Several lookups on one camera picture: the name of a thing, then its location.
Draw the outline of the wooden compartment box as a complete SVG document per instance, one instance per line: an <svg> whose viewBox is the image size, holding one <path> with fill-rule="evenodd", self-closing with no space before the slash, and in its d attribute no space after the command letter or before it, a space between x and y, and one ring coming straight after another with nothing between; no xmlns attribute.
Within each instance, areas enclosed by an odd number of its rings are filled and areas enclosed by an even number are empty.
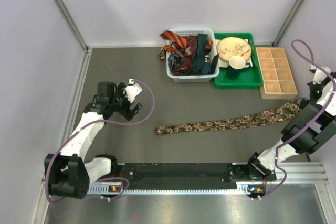
<svg viewBox="0 0 336 224"><path fill-rule="evenodd" d="M284 48L257 47L257 57L264 84L259 87L261 98L292 100L297 88Z"/></svg>

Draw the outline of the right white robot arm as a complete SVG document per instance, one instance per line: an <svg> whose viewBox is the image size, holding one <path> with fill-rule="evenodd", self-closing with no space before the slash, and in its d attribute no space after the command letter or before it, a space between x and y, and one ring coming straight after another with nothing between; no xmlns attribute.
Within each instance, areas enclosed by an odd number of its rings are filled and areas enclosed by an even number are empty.
<svg viewBox="0 0 336 224"><path fill-rule="evenodd" d="M312 154L335 135L335 95L333 81L326 78L321 84L309 83L310 100L302 103L301 112L281 131L282 138L272 147L255 153L245 166L252 180L264 179L275 164L302 153Z"/></svg>

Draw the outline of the dark red patterned tie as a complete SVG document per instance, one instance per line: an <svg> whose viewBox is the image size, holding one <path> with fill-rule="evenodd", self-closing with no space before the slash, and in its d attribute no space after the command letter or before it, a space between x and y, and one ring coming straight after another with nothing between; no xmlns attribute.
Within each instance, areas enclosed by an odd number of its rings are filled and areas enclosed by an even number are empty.
<svg viewBox="0 0 336 224"><path fill-rule="evenodd" d="M196 58L198 46L198 36L188 36L187 47L183 52L183 56L175 57L175 66L172 74L175 76L186 76L191 74L192 67Z"/></svg>

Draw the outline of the dark teal tie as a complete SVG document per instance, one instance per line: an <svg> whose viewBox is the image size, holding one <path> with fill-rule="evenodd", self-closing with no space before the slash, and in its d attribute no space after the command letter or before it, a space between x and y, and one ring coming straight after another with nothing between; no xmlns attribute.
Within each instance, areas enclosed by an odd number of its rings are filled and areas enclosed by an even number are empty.
<svg viewBox="0 0 336 224"><path fill-rule="evenodd" d="M192 64L191 75L214 74L218 65L219 54L215 55L210 62L206 61L206 55L212 49L212 42L206 34L198 34L197 51Z"/></svg>

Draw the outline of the blue patterned tie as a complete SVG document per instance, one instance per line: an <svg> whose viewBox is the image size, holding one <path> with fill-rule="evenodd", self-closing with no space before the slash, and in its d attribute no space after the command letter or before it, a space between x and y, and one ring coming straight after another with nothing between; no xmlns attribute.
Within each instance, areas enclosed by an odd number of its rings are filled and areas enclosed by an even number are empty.
<svg viewBox="0 0 336 224"><path fill-rule="evenodd" d="M178 70L181 67L183 54L179 51L173 52L168 57L168 67L171 72Z"/></svg>

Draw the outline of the aluminium frame rail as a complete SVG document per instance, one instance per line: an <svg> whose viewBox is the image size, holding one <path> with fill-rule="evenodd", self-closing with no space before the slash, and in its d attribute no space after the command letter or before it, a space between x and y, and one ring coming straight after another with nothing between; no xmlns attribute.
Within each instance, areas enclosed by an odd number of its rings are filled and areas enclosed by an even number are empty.
<svg viewBox="0 0 336 224"><path fill-rule="evenodd" d="M257 198L267 195L273 188L284 184L319 184L327 183L327 175L320 163L284 163L275 169L262 183L236 182L233 189L207 189L207 190L130 190L130 182L123 177L99 178L92 183L85 197L100 196L102 198L116 199L122 195L245 195ZM65 198L51 197L56 203Z"/></svg>

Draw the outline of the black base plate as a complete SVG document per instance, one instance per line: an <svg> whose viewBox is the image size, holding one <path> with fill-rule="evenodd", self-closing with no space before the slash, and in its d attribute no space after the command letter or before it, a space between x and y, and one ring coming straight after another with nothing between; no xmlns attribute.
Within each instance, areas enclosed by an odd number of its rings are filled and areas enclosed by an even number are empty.
<svg viewBox="0 0 336 224"><path fill-rule="evenodd" d="M125 163L102 179L111 177L126 178L130 190L233 189L236 182L264 181L246 164L232 163Z"/></svg>

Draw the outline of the dark green white mug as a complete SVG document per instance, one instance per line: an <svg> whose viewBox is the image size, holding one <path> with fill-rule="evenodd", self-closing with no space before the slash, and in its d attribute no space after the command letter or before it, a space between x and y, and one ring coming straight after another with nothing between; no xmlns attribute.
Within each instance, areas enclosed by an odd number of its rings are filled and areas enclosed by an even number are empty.
<svg viewBox="0 0 336 224"><path fill-rule="evenodd" d="M249 62L246 62L240 56L232 56L226 68L226 76L229 79L237 79L240 74L251 67Z"/></svg>

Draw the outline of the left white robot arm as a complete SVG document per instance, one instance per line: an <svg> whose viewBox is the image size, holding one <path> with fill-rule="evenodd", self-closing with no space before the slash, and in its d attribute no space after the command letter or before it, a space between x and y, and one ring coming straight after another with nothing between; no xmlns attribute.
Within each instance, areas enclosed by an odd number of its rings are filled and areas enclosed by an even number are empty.
<svg viewBox="0 0 336 224"><path fill-rule="evenodd" d="M119 168L114 156L98 155L88 163L85 163L85 157L95 137L113 113L119 113L127 121L138 114L142 105L134 102L141 92L141 86L133 79L127 84L98 83L97 93L85 106L69 139L56 153L48 154L44 160L45 193L49 201L52 196L83 199L90 185L99 178L117 178Z"/></svg>

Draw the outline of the white plastic basket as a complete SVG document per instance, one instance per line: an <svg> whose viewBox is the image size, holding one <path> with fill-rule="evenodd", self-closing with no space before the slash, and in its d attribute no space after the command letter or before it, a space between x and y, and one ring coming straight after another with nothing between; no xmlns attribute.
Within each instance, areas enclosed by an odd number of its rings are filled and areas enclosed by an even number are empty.
<svg viewBox="0 0 336 224"><path fill-rule="evenodd" d="M198 36L198 34L206 34L208 36L208 40L212 42L212 49L208 52L206 55L206 61L210 62L215 55L217 55L217 49L215 44L215 35L214 32L209 28L178 28L178 29L170 29L170 31L173 31L180 35L181 37L188 36ZM180 53L183 54L185 49L180 49ZM209 82L212 78L218 76L219 74L219 65L217 65L215 69L214 74L208 74L208 75L186 75L186 76L175 76L171 73L168 67L168 57L169 55L166 55L165 61L166 61L166 72L167 75L173 79L175 82Z"/></svg>

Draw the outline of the orange navy striped tie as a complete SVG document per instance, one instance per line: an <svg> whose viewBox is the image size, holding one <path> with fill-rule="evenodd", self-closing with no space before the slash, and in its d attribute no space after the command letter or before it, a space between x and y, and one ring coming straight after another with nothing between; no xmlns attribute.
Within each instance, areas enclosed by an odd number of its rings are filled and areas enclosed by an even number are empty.
<svg viewBox="0 0 336 224"><path fill-rule="evenodd" d="M186 49L187 48L187 38L181 37L177 33L166 30L163 33L160 34L160 37L165 40L171 40L172 42L176 43L180 49Z"/></svg>

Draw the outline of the orange floral dark tie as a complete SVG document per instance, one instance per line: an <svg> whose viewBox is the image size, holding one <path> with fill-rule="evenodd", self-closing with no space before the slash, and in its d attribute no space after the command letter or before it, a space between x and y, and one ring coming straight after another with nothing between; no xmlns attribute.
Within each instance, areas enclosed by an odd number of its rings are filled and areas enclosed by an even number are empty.
<svg viewBox="0 0 336 224"><path fill-rule="evenodd" d="M159 60L164 60L166 55L170 55L174 52L180 51L181 46L175 42L165 43L158 55Z"/></svg>

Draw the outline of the brown floral tie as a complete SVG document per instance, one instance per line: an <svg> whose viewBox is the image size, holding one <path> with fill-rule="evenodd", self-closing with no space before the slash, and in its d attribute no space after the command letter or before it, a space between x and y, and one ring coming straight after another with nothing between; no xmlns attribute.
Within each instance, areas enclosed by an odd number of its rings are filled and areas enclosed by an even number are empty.
<svg viewBox="0 0 336 224"><path fill-rule="evenodd" d="M162 125L155 128L155 133L156 135L166 135L183 132L240 130L267 126L294 119L308 103L309 100L307 98L298 98L274 109L236 118L184 123L178 125Z"/></svg>

